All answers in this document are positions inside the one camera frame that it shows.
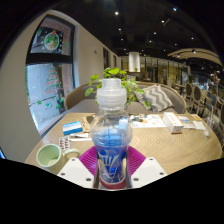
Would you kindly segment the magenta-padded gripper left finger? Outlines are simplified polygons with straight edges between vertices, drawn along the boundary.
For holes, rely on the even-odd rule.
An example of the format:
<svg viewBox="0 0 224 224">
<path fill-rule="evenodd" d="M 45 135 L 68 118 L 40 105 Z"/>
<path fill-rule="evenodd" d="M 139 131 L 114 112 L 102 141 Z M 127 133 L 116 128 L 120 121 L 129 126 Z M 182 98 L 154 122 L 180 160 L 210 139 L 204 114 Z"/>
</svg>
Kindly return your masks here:
<svg viewBox="0 0 224 224">
<path fill-rule="evenodd" d="M 58 176 L 84 188 L 95 186 L 98 160 L 95 147 L 91 147 L 79 158 L 70 158 Z"/>
</svg>

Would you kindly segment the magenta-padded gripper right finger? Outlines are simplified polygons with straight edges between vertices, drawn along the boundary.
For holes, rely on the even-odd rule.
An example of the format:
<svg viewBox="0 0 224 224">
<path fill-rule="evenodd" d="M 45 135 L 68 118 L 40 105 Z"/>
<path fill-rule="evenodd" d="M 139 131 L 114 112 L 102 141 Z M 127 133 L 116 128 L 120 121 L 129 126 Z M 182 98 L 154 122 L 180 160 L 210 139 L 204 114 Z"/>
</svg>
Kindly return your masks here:
<svg viewBox="0 0 224 224">
<path fill-rule="evenodd" d="M 129 147 L 126 157 L 128 188 L 140 188 L 167 175 L 154 157 L 145 157 L 138 150 Z"/>
</svg>

